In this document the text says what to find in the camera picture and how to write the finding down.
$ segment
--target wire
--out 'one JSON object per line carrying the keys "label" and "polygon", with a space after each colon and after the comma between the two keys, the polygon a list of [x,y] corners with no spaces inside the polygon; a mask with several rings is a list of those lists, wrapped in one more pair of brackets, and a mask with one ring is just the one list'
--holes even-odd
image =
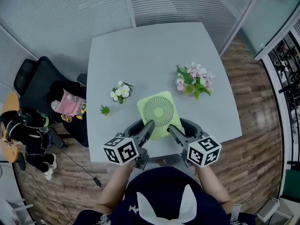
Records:
{"label": "wire", "polygon": [[[65,205],[63,205],[61,202],[52,200],[50,197],[48,197],[46,195],[46,193],[42,190],[42,188],[40,187],[40,185],[38,184],[38,182],[35,180],[35,178],[33,177],[33,175],[30,172],[28,172],[28,171],[26,171],[26,172],[29,174],[29,176],[27,177],[27,179],[28,178],[32,178],[35,181],[35,183],[37,184],[37,186],[39,187],[39,189],[42,191],[42,193],[45,195],[45,197],[48,198],[57,207],[57,209],[68,219],[68,223],[71,222],[73,224],[74,220],[72,218],[70,210]],[[71,219],[69,219],[69,217],[66,214],[64,214],[63,211],[55,203],[59,203],[61,206],[63,206],[65,209],[67,209],[68,212],[69,212],[69,214],[70,214]]]}
{"label": "wire", "polygon": [[12,167],[7,166],[7,165],[0,165],[0,167],[9,167],[9,168],[13,169]]}
{"label": "wire", "polygon": [[76,163],[67,153],[65,153],[63,150],[61,150],[64,154],[66,154],[76,165],[78,165],[79,167],[81,167],[89,176],[91,176],[93,179],[94,177],[82,166],[80,166],[78,163]]}
{"label": "wire", "polygon": [[19,147],[19,146],[16,146],[17,148],[19,148],[19,149],[21,149],[21,150],[23,150],[28,156],[35,156],[35,155],[41,155],[41,156],[45,156],[45,154],[43,155],[43,154],[41,154],[41,153],[39,153],[39,154],[29,154],[24,148],[21,148],[21,147]]}

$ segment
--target pink bag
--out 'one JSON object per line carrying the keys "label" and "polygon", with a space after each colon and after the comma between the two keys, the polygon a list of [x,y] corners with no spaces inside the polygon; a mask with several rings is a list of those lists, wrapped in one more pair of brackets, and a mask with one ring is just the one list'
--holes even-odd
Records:
{"label": "pink bag", "polygon": [[64,90],[64,96],[54,111],[71,117],[78,115],[81,111],[81,105],[85,103],[85,100],[81,97],[75,98],[77,97],[74,97],[71,93]]}

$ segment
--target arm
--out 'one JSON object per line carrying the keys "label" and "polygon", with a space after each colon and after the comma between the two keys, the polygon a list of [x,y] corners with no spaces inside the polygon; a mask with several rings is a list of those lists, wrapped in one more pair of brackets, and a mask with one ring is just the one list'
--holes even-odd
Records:
{"label": "arm", "polygon": [[110,214],[122,201],[135,160],[126,165],[119,166],[113,173],[112,178],[102,191],[94,210],[103,214]]}
{"label": "arm", "polygon": [[223,207],[225,212],[231,213],[233,202],[230,199],[225,187],[221,184],[209,166],[200,168],[195,165],[198,177],[205,193],[212,195]]}

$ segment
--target green fan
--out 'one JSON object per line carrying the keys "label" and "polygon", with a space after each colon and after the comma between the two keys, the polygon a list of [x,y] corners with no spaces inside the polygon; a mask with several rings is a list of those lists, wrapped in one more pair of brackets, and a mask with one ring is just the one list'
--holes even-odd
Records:
{"label": "green fan", "polygon": [[169,132],[167,129],[170,124],[181,129],[181,122],[175,104],[168,91],[160,92],[139,100],[137,102],[137,108],[144,124],[150,120],[154,120],[155,128],[150,137],[153,140],[168,136]]}

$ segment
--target light gray table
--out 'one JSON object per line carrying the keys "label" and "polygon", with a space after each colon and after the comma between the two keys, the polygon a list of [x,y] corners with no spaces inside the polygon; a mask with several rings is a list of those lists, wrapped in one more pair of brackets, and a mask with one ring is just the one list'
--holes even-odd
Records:
{"label": "light gray table", "polygon": [[[176,65],[200,63],[216,76],[212,96],[198,101],[176,90]],[[118,81],[134,86],[123,104],[110,92]],[[227,74],[214,44],[201,22],[155,24],[121,30],[92,41],[87,84],[87,126],[91,161],[107,161],[102,145],[140,119],[137,101],[170,91],[181,118],[199,124],[219,142],[242,135],[240,120]],[[100,105],[112,110],[107,117]],[[150,157],[180,153],[171,136],[149,140]]]}

